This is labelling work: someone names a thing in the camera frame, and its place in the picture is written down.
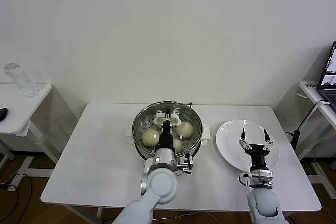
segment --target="laptop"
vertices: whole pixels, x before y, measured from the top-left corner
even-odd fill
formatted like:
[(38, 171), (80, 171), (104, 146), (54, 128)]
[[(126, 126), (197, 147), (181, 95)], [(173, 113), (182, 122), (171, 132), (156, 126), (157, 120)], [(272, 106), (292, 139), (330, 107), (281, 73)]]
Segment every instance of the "laptop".
[(317, 85), (319, 94), (330, 102), (336, 111), (336, 41), (332, 44), (327, 64)]

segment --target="white wall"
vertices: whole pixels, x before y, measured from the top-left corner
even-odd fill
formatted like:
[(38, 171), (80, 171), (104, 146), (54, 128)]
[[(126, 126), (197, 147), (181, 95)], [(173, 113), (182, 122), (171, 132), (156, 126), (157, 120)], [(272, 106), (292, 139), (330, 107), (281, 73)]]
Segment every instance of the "white wall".
[[(309, 105), (297, 106), (298, 81), (318, 78), (336, 39), (334, 0), (0, 0), (0, 7), (0, 67), (25, 65), (76, 117), (88, 102), (263, 104), (292, 130)], [(10, 82), (2, 71), (0, 82)]]

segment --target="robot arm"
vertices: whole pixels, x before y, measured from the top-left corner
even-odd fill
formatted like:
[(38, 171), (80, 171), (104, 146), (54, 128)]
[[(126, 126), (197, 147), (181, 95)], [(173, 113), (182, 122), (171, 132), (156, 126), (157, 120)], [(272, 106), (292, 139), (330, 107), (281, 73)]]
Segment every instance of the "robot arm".
[(177, 162), (174, 155), (171, 115), (167, 110), (155, 155), (146, 160), (144, 176), (141, 180), (141, 195), (143, 196), (140, 200), (129, 203), (113, 223), (150, 224), (156, 205), (167, 204), (175, 198), (177, 180), (174, 171), (177, 170)]
[(273, 142), (265, 129), (264, 135), (266, 145), (248, 144), (243, 129), (239, 143), (245, 153), (251, 156), (252, 166), (250, 173), (239, 176), (239, 181), (244, 186), (253, 188), (247, 195), (247, 202), (255, 224), (288, 224), (280, 209), (278, 196), (271, 191), (273, 174), (267, 168), (265, 156), (269, 154), (268, 146)]
[(177, 180), (167, 168), (158, 168), (148, 176), (146, 193), (140, 200), (129, 203), (118, 215), (115, 224), (148, 223), (153, 220), (153, 209), (157, 204), (167, 204), (176, 195)]

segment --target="black computer mouse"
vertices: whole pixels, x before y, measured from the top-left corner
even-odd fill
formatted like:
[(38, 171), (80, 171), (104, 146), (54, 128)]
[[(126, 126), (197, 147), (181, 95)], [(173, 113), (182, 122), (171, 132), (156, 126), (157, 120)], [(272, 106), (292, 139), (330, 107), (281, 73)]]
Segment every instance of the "black computer mouse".
[(8, 108), (0, 109), (0, 122), (5, 119), (6, 115), (8, 113)]

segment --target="steamed bun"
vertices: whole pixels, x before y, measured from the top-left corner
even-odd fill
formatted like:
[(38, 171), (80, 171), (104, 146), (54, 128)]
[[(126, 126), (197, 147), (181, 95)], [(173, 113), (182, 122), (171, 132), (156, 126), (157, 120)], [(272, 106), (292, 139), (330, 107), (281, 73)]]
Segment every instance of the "steamed bun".
[(155, 130), (146, 130), (142, 134), (142, 142), (148, 147), (155, 146), (159, 142), (159, 134)]
[(181, 125), (176, 128), (176, 132), (182, 136), (182, 138), (187, 138), (193, 135), (194, 128), (191, 123), (182, 122)]
[(179, 139), (174, 138), (173, 139), (173, 146), (175, 148), (175, 153), (181, 153), (183, 151), (183, 144), (182, 141)]

